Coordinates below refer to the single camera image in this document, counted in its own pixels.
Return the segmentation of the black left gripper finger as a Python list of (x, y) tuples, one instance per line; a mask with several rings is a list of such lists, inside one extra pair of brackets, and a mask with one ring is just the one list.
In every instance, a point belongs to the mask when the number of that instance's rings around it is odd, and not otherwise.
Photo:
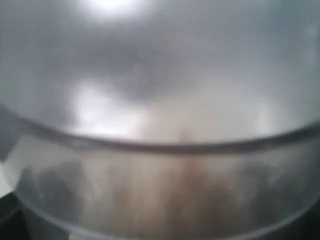
[(0, 198), (0, 240), (24, 240), (25, 221), (13, 193)]

